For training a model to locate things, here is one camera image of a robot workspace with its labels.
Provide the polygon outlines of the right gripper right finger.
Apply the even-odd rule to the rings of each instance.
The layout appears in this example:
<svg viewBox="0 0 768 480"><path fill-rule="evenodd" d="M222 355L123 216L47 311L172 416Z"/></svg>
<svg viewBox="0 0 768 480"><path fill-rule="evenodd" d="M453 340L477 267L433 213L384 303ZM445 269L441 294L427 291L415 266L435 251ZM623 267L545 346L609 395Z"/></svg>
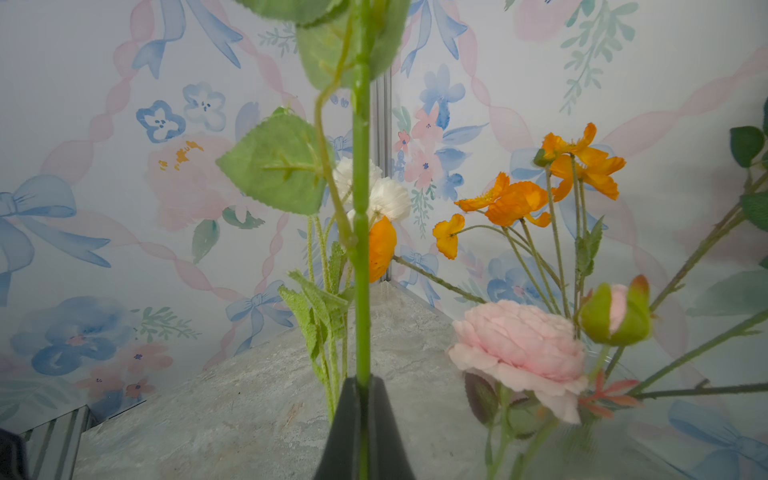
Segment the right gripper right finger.
<svg viewBox="0 0 768 480"><path fill-rule="evenodd" d="M384 381L372 376L368 391L369 478L415 480Z"/></svg>

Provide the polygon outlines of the pink rose stem with leaves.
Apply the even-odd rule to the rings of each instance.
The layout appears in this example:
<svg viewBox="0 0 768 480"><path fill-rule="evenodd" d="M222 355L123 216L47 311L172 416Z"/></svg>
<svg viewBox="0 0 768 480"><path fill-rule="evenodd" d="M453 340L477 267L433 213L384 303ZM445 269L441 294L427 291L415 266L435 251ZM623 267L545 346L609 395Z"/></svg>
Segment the pink rose stem with leaves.
<svg viewBox="0 0 768 480"><path fill-rule="evenodd" d="M590 286L643 275L653 315L648 339L606 354L609 372L628 371L640 383L767 311L766 101L765 87L714 86L598 133L598 148L626 164L614 174L618 199L586 196L605 223ZM646 390L767 383L766 325Z"/></svg>

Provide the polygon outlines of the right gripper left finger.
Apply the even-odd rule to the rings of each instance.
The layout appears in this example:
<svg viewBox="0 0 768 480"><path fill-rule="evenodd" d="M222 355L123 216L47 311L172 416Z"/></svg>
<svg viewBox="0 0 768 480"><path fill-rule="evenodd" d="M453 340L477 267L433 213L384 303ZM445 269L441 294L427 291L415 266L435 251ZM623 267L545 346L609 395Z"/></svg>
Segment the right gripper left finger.
<svg viewBox="0 0 768 480"><path fill-rule="evenodd" d="M357 380L344 381L314 480L354 480L359 474L362 406Z"/></svg>

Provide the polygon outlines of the cream white rose stem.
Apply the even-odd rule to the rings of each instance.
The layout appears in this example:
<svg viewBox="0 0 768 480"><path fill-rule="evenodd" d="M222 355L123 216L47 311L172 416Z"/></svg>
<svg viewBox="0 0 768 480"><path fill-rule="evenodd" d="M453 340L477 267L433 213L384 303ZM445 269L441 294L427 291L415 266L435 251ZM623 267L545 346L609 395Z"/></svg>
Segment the cream white rose stem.
<svg viewBox="0 0 768 480"><path fill-rule="evenodd" d="M704 342L703 344L699 345L693 350L683 354L681 357L673 360L671 363L669 363L665 367L654 372L647 379L641 381L638 385L633 387L628 392L628 395L630 397L635 398L636 400L644 400L644 399L659 399L659 398L666 398L666 397L709 396L709 395L727 395L727 394L746 394L746 393L766 392L767 391L766 382L756 383L756 384L734 385L734 386L727 386L727 387L712 387L712 388L695 387L695 388L682 389L682 390L645 392L647 388L649 388L651 385L655 384L657 381L661 380L662 378L666 377L673 371L678 370L682 366L692 362L694 359L697 359L699 356L703 355L704 353L707 353L710 350L726 343L728 340L731 340L735 337L746 336L748 331L762 324L766 320L767 320L767 311L763 310L749 317L748 319L741 321L740 323L736 324L734 327L717 335L711 340Z"/></svg>

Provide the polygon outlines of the pink carnation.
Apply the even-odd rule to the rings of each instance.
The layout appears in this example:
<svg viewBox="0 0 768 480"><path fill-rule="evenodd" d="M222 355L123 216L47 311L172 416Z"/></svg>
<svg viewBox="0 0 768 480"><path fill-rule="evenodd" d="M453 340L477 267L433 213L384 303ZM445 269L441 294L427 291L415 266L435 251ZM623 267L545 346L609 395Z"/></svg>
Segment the pink carnation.
<svg viewBox="0 0 768 480"><path fill-rule="evenodd" d="M628 423L640 400L608 354L649 338L650 286L601 284L572 321L500 300L454 322L448 350L475 418L486 428L488 479L627 479Z"/></svg>

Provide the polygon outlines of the orange poppy flower stem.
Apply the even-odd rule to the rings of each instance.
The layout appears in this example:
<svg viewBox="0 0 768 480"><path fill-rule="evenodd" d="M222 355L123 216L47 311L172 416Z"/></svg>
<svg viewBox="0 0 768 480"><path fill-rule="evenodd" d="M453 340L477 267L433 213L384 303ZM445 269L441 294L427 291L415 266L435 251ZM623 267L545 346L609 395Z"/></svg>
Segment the orange poppy flower stem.
<svg viewBox="0 0 768 480"><path fill-rule="evenodd" d="M534 162L542 168L545 180L559 179L557 186L548 182L544 185L531 181L514 182L509 175L500 173L486 193L457 201L460 213L434 227L436 247L449 260L458 255L458 238L469 229L465 216L472 212L483 214L488 220L487 228L504 236L514 253L527 251L531 256L530 261L522 261L520 265L539 300L528 303L521 296L516 296L512 300L501 298L479 302L468 313L469 318L488 313L492 317L517 320L536 317L566 322L573 328L588 331L598 342L607 342L609 337L617 335L622 327L629 324L632 315L647 317L648 284L642 276L635 278L628 286L602 283L594 291L583 290L585 279L594 270L602 239L602 224L596 222L590 225L587 222L585 188L591 186L611 200L618 199L618 185L612 176L626 164L623 158L593 147L596 134L596 126L588 124L582 138L577 141L568 142L554 133L545 136ZM518 235L514 229L516 226L523 229L535 226L549 228L557 235L559 230L554 206L567 198L574 200L577 214L572 294L567 292L564 271L550 270L531 234Z"/></svg>

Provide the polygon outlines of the orange rose stem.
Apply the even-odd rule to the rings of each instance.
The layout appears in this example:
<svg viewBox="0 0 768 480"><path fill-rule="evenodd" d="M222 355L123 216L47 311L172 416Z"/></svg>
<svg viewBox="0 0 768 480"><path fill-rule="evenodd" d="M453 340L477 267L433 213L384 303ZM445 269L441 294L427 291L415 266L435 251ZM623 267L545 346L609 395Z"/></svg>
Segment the orange rose stem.
<svg viewBox="0 0 768 480"><path fill-rule="evenodd" d="M279 108L216 164L246 196L273 209L311 216L330 196L340 240L355 273L356 379L371 377L369 306L369 154L371 84L397 55L409 15L407 1L245 1L253 14L294 23L303 70L319 91L312 121ZM323 108L340 89L351 93L353 163L349 218L333 178Z"/></svg>

